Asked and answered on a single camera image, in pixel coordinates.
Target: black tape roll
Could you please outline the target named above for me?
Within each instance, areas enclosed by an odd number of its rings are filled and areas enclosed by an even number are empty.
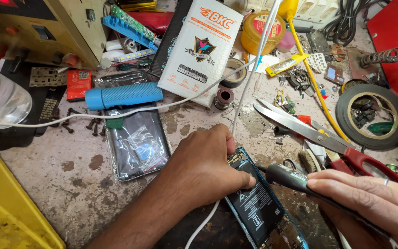
[[[234,59],[234,58],[230,58],[227,61],[226,67],[231,67],[231,68],[234,68],[234,69],[238,69],[239,67],[241,67],[243,65],[244,65],[244,63],[241,62],[240,60]],[[239,75],[240,75],[239,79],[234,79],[233,80],[233,79],[226,78],[223,81],[221,81],[220,84],[222,86],[228,87],[228,88],[236,88],[236,87],[240,86],[242,84],[242,82],[244,82],[244,80],[245,80],[245,78],[247,76],[247,68],[244,68],[244,69],[240,70],[239,71]]]
[[[397,123],[390,133],[384,136],[371,136],[358,129],[352,121],[351,105],[355,99],[373,95],[388,103],[389,109],[397,116]],[[390,90],[376,85],[363,84],[349,88],[339,98],[336,104],[336,118],[342,131],[353,141],[370,149],[384,150],[398,144],[398,97]]]

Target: red battery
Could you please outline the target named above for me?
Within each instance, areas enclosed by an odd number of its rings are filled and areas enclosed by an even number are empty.
[[[67,101],[85,100],[85,92],[91,89],[91,71],[84,69],[67,71]]]

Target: red knob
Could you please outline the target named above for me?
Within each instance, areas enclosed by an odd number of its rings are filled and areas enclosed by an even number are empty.
[[[75,67],[76,63],[78,63],[78,57],[74,54],[70,54],[65,60],[65,64],[67,64],[69,67]]]
[[[15,27],[13,27],[13,26],[7,26],[6,27],[6,31],[7,31],[7,33],[9,33],[11,36],[14,36],[14,35],[16,35],[17,33],[18,33],[18,29],[17,28],[15,28]]]

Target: shield logo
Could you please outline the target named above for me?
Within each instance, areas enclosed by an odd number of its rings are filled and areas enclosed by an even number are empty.
[[[216,46],[213,46],[212,43],[208,40],[208,38],[200,39],[196,37],[195,40],[195,52],[198,54],[207,54],[210,55]],[[205,60],[205,58],[196,57],[197,62],[201,62]]]

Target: smartphone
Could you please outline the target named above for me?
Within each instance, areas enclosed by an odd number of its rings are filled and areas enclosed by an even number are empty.
[[[246,150],[237,147],[227,162],[256,179],[256,185],[251,189],[240,189],[225,197],[253,248],[308,249],[307,242]]]

